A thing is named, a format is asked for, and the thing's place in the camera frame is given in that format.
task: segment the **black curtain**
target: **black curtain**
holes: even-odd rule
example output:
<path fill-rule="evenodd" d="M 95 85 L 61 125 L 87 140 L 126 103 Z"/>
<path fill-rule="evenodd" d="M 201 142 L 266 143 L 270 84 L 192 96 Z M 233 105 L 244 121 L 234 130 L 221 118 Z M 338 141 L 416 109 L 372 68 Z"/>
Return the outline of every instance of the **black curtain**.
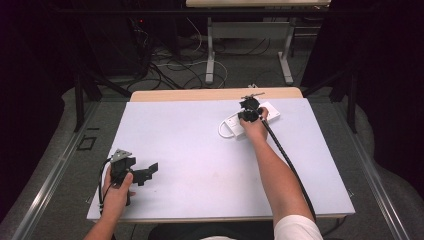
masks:
<path fill-rule="evenodd" d="M 374 159 L 409 181 L 424 197 L 424 3 L 380 3 L 383 11 L 371 17 L 324 21 L 302 85 L 314 86 L 359 53 L 357 102 L 374 131 Z M 372 4 L 334 0 L 331 7 L 367 9 Z M 379 17 L 384 22 L 373 26 Z M 358 46 L 364 36 L 372 38 L 366 41 L 366 51 L 360 53 Z"/>
<path fill-rule="evenodd" d="M 1 34 L 0 220 L 37 167 L 61 115 L 72 74 L 36 1 L 3 1 Z"/>

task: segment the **table leg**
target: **table leg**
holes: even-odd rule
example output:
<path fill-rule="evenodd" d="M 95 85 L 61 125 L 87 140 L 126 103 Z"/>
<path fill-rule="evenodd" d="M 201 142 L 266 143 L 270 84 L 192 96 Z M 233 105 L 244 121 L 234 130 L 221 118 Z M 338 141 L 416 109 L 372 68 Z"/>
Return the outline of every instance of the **table leg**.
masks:
<path fill-rule="evenodd" d="M 291 71 L 289 64 L 287 62 L 287 56 L 290 52 L 290 44 L 294 34 L 294 28 L 296 26 L 296 18 L 290 19 L 289 29 L 287 30 L 287 37 L 285 39 L 284 50 L 283 52 L 278 52 L 278 57 L 280 59 L 281 69 L 284 75 L 284 81 L 287 85 L 293 85 L 293 78 L 291 76 Z"/>
<path fill-rule="evenodd" d="M 206 84 L 213 83 L 213 70 L 215 63 L 215 52 L 213 51 L 213 37 L 212 37 L 212 19 L 208 18 L 208 63 L 206 66 Z"/>

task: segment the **white object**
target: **white object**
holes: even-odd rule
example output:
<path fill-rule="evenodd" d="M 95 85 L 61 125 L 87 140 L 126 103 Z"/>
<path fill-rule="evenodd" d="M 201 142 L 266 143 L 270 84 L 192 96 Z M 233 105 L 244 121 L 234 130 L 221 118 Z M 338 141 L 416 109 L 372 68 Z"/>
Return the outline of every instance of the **white object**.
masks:
<path fill-rule="evenodd" d="M 307 99 L 261 99 L 281 113 L 272 130 L 296 168 L 317 217 L 355 212 Z M 132 152 L 133 169 L 161 166 L 125 208 L 122 222 L 271 219 L 249 140 L 228 141 L 217 123 L 239 100 L 129 102 L 111 146 Z M 270 146 L 280 156 L 271 138 Z M 87 219 L 99 219 L 97 191 Z"/>
<path fill-rule="evenodd" d="M 275 107 L 271 105 L 269 102 L 264 102 L 259 105 L 260 107 L 266 107 L 268 109 L 267 121 L 271 123 L 273 119 L 280 117 L 280 112 L 278 112 Z M 237 138 L 244 136 L 244 128 L 240 125 L 240 119 L 238 118 L 238 113 L 236 112 L 233 115 L 229 116 L 227 119 L 223 121 L 218 127 L 218 133 L 223 138 Z M 225 135 L 222 132 L 222 126 L 225 125 L 228 130 L 231 132 L 230 134 Z"/>

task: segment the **person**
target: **person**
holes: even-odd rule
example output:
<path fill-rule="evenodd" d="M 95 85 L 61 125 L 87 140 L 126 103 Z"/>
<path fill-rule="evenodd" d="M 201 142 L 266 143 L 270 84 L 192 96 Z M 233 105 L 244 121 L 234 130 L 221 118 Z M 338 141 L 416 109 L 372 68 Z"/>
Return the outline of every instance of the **person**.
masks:
<path fill-rule="evenodd" d="M 267 115 L 268 110 L 263 108 L 262 118 L 265 121 Z M 268 132 L 263 123 L 260 120 L 246 122 L 240 119 L 240 125 L 245 129 L 256 154 L 262 185 L 273 215 L 274 238 L 322 239 L 296 176 L 268 144 Z M 106 174 L 105 186 L 110 184 L 109 171 L 110 169 Z M 85 239 L 111 238 L 125 207 L 131 182 L 132 174 L 128 173 L 119 188 L 109 189 L 103 214 Z"/>

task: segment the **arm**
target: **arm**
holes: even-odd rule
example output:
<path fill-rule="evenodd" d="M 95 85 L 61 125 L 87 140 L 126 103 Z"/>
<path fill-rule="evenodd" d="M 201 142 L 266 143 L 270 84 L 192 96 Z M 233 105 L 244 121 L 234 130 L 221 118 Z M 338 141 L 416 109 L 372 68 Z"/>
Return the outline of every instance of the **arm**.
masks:
<path fill-rule="evenodd" d="M 268 110 L 264 109 L 262 116 L 267 115 Z M 271 206 L 274 226 L 283 217 L 294 214 L 314 221 L 292 170 L 267 143 L 268 132 L 262 122 L 256 120 L 251 123 L 240 119 L 240 124 L 255 150 L 262 185 Z"/>
<path fill-rule="evenodd" d="M 127 202 L 127 192 L 132 181 L 132 173 L 127 173 L 121 186 L 110 186 L 112 182 L 110 179 L 110 167 L 108 168 L 102 189 L 103 194 L 107 191 L 106 198 L 104 200 L 103 213 L 99 221 L 93 226 L 93 228 L 91 228 L 90 232 L 84 239 L 112 238 L 116 224 L 124 211 L 125 204 Z"/>

